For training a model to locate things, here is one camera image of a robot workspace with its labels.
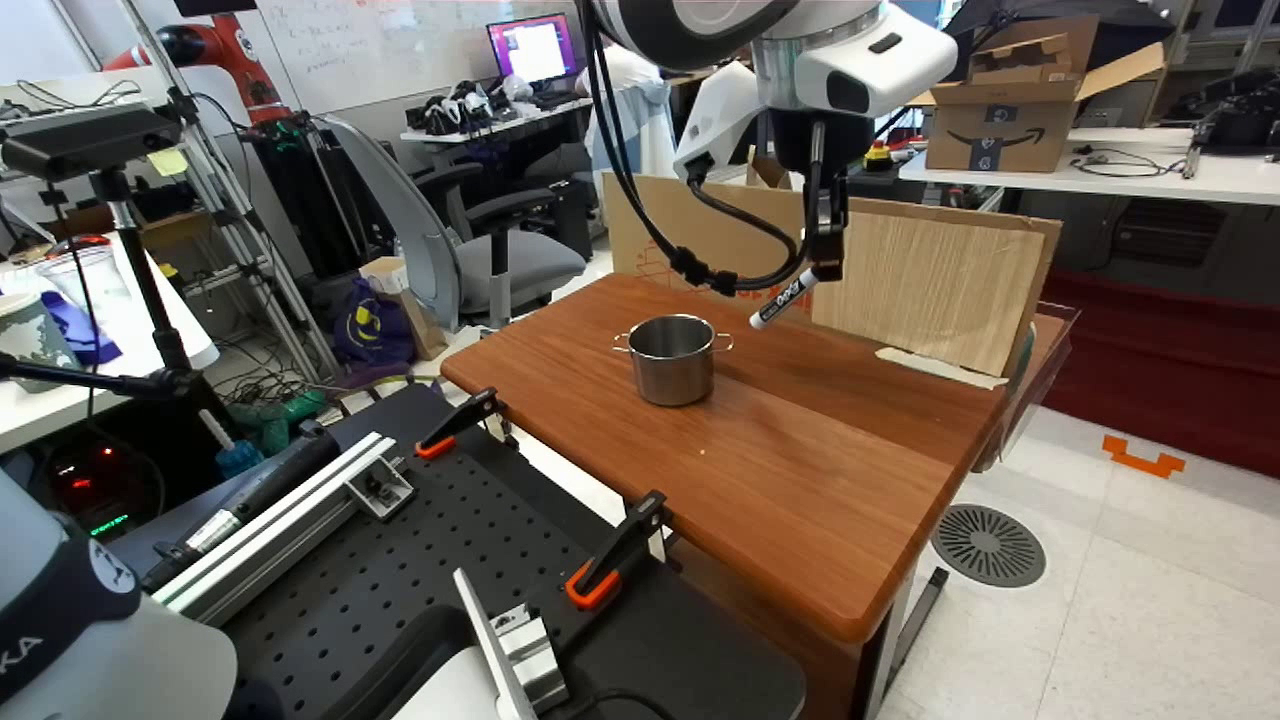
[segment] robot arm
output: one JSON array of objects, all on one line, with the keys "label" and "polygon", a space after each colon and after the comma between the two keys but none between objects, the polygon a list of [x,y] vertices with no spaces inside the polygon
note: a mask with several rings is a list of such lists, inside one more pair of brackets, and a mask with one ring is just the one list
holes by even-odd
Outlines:
[{"label": "robot arm", "polygon": [[762,147],[805,175],[809,266],[769,325],[845,266],[845,172],[872,143],[872,119],[945,81],[951,36],[911,20],[893,0],[594,0],[594,20],[662,67],[703,67],[754,44],[754,67],[711,73],[678,147],[679,175],[728,164],[762,122]]}]

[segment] wooden board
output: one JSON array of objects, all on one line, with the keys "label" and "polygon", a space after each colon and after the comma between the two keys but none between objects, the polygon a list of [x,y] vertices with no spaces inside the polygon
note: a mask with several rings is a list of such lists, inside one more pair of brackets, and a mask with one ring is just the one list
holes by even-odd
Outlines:
[{"label": "wooden board", "polygon": [[[780,265],[763,232],[703,207],[685,184],[656,175],[635,175],[635,184],[647,216],[703,265],[744,277]],[[801,234],[796,193],[750,184],[711,187],[711,196]],[[845,279],[821,285],[792,314],[1000,376],[1042,301],[1061,223],[887,199],[851,199],[849,216]],[[615,271],[685,285],[611,175],[605,175],[605,223]]]},{"label": "wooden board", "polygon": [[1055,219],[856,199],[845,279],[813,290],[813,320],[1006,376],[1055,234]]}]

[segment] office chair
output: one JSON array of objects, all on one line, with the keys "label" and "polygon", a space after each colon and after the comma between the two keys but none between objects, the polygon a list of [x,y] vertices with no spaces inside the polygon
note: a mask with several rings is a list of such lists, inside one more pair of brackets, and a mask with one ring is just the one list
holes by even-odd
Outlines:
[{"label": "office chair", "polygon": [[391,227],[408,266],[408,290],[441,329],[461,329],[479,314],[487,314],[487,329],[503,329],[514,306],[538,306],[554,301],[563,279],[586,271],[586,258],[573,246],[540,232],[514,227],[524,207],[556,199],[554,193],[514,193],[469,207],[469,223],[485,223],[487,234],[463,241],[437,216],[430,196],[378,141],[342,116],[320,116],[314,122],[324,143],[335,143],[350,157],[378,212]]}]

